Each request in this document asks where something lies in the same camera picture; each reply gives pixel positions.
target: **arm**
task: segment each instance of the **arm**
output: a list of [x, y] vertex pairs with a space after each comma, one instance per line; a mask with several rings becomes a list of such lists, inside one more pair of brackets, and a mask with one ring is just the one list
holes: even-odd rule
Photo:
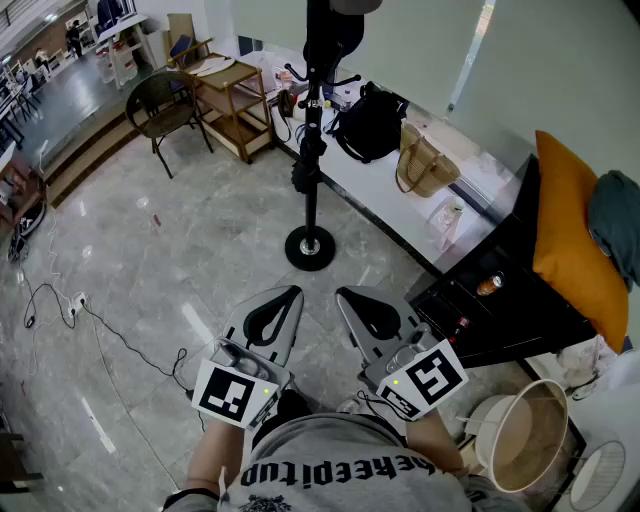
[[427, 457], [442, 471], [455, 473], [464, 469], [462, 455], [437, 409], [418, 421], [407, 423], [407, 445], [411, 450]]
[[226, 483], [240, 472], [244, 430], [220, 420], [211, 420], [193, 451], [185, 489], [205, 488], [220, 496], [218, 480], [222, 467], [227, 468]]

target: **paper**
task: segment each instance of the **paper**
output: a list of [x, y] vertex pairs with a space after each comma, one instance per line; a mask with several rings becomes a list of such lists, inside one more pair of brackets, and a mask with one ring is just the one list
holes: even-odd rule
[[199, 68], [194, 69], [189, 73], [196, 76], [207, 76], [213, 73], [217, 73], [218, 71], [222, 71], [223, 69], [227, 69], [228, 67], [233, 66], [235, 62], [235, 59], [213, 57], [211, 59], [205, 60]]
[[382, 379], [376, 394], [413, 420], [437, 407], [468, 381], [451, 344], [444, 340]]
[[203, 359], [191, 405], [220, 420], [247, 428], [275, 403], [280, 386]]

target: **wooden step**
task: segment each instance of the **wooden step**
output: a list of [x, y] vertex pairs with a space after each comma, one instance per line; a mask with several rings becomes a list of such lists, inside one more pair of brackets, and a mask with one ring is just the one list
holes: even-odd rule
[[94, 122], [89, 123], [87, 128], [82, 130], [57, 155], [49, 162], [46, 162], [44, 165], [44, 182], [47, 185], [51, 185], [74, 160], [100, 140], [105, 133], [111, 131], [122, 121], [126, 121], [124, 108], [125, 104], [119, 103], [101, 113]]
[[[135, 119], [141, 125], [147, 116], [137, 112]], [[93, 171], [138, 135], [126, 118], [117, 117], [69, 150], [55, 171], [45, 178], [47, 202], [57, 208]]]

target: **black cabinet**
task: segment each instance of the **black cabinet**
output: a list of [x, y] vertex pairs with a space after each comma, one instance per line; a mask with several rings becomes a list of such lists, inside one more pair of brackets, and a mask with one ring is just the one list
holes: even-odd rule
[[[482, 226], [469, 231], [470, 237], [482, 230], [489, 234], [477, 244], [465, 235], [456, 241], [458, 247], [443, 259], [457, 262], [412, 301], [441, 339], [454, 335], [462, 317], [468, 320], [452, 344], [467, 368], [555, 352], [596, 335], [589, 321], [532, 269], [539, 189], [538, 160], [531, 156], [480, 212]], [[475, 246], [461, 257], [465, 243]], [[478, 285], [498, 272], [503, 287], [480, 296]]]

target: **gray t-shirt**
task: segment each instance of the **gray t-shirt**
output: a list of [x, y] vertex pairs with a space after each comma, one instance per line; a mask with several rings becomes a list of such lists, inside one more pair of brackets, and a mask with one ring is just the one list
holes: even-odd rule
[[218, 500], [203, 490], [167, 500], [168, 512], [524, 512], [487, 479], [455, 476], [404, 448], [362, 416], [316, 414], [267, 435]]

